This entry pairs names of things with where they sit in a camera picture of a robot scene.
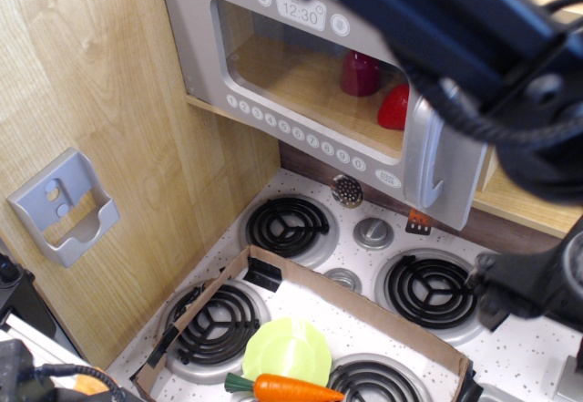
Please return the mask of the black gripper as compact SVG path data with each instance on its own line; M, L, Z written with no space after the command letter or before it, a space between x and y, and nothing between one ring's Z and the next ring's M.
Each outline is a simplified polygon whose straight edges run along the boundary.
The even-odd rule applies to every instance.
M582 327L582 221L556 247L538 254L481 253L467 279L477 316L490 332L510 315L545 316Z

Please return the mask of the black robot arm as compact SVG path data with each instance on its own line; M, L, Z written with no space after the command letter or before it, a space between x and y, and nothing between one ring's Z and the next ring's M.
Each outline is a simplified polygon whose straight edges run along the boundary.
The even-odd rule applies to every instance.
M493 145L507 177L582 201L581 0L338 0L384 37L445 123Z

